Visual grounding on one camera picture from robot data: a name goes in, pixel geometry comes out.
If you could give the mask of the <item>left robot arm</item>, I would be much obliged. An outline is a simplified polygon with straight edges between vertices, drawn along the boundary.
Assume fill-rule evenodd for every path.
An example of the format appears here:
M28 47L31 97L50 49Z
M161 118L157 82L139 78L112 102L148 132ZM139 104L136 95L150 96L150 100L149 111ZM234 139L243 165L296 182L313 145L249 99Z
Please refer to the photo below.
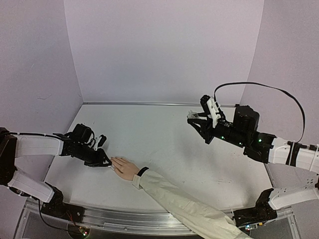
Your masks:
M55 156L72 157L88 167L110 167L111 160L102 148L107 138L95 136L93 130L77 124L74 129L62 133L13 132L0 129L0 184L16 194L33 197L48 203L47 208L61 218L67 206L56 196L60 192L43 181L44 176L22 164L24 159L49 160Z

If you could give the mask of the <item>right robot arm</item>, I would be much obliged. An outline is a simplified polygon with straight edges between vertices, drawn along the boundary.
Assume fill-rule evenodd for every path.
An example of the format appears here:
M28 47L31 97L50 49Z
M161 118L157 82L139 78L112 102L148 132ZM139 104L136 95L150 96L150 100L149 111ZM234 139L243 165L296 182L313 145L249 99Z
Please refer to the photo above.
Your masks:
M243 149L248 158L264 164L282 164L319 172L319 146L288 141L257 131L259 114L249 106L237 106L232 122L211 105L203 113L189 112L187 122L210 144L214 138Z

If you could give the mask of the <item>forearm in beige sleeve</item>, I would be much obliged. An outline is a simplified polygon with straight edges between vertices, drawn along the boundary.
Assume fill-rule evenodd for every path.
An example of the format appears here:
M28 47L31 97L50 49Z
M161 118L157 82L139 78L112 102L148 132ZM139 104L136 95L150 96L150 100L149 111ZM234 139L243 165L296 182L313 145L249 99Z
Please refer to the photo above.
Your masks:
M164 209L204 239L249 239L221 210L201 202L160 174L147 170L132 184L143 189Z

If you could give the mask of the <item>person's bare hand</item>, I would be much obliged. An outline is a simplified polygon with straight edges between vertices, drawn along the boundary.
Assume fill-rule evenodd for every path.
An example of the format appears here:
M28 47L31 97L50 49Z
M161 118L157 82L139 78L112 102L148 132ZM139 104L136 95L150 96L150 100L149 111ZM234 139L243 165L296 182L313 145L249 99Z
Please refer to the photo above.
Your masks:
M126 158L111 157L112 166L115 173L124 180L132 181L140 169Z

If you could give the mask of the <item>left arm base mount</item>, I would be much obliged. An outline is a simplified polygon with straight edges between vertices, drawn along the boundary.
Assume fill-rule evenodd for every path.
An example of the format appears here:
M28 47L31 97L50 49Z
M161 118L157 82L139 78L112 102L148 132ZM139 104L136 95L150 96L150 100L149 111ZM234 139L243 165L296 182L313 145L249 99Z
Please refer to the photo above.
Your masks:
M42 203L40 212L58 219L69 220L75 224L81 223L85 209L81 206L65 203L63 193L54 186L50 187L54 194L48 203Z

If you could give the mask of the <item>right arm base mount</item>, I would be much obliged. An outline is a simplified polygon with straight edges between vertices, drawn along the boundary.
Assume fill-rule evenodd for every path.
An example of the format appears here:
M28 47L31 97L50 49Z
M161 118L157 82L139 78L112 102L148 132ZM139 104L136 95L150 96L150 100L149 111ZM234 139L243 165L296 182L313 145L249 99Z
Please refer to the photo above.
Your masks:
M277 218L277 212L270 205L270 194L274 189L267 189L261 193L254 207L239 209L233 212L236 226L265 223Z

